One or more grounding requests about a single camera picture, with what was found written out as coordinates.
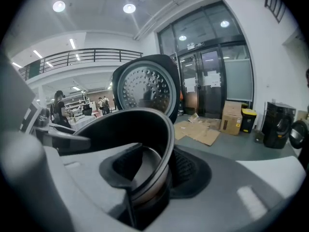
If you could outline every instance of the black appliance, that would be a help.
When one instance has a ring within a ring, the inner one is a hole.
[[[267,111],[262,128],[263,142],[266,147],[282,149],[285,146],[294,116],[295,108],[283,103],[267,102]]]

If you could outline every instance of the fluorescent light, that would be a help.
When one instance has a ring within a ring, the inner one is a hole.
[[[17,67],[19,67],[19,68],[22,68],[19,64],[16,64],[16,63],[12,63],[13,65],[15,65],[15,66],[17,66]]]
[[[132,3],[128,3],[124,6],[124,12],[130,14],[133,13],[136,10],[136,7]]]
[[[180,41],[185,41],[186,39],[187,39],[187,37],[184,36],[184,35],[182,35],[182,36],[179,37],[179,40],[180,40]]]
[[[46,62],[50,67],[53,67],[49,62]]]
[[[72,48],[75,49],[76,47],[75,47],[73,39],[70,39],[70,43],[71,43]]]
[[[53,5],[53,10],[56,12],[62,12],[66,8],[66,4],[63,1],[57,1]]]
[[[230,25],[230,23],[228,22],[228,21],[223,21],[223,22],[221,22],[221,27],[223,27],[223,28],[227,28],[229,25]]]
[[[38,55],[39,58],[43,58],[43,57],[37,52],[37,50],[34,50],[33,52],[34,52],[36,55]]]

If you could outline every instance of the cardboard box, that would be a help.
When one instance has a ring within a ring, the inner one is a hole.
[[[307,111],[301,111],[301,110],[299,110],[299,111],[297,112],[296,120],[301,120],[301,119],[306,120],[307,117],[308,117],[308,112],[307,112]]]
[[[226,101],[223,108],[220,131],[231,135],[238,135],[241,122],[241,103]]]

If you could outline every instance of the gray floor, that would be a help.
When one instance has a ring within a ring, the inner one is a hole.
[[[187,120],[188,117],[188,115],[178,116],[175,123]],[[238,136],[221,132],[212,146],[207,146],[187,136],[176,140],[176,144],[234,160],[269,160],[296,156],[289,144],[286,144],[283,149],[272,149],[255,143],[253,131],[251,133],[240,132]]]

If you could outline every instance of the black metal railing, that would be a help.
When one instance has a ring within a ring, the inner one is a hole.
[[[19,69],[24,80],[54,69],[90,62],[129,62],[142,57],[141,52],[111,49],[111,48],[85,48],[56,53]]]
[[[282,0],[265,0],[264,6],[269,8],[278,23],[280,23],[286,8]]]

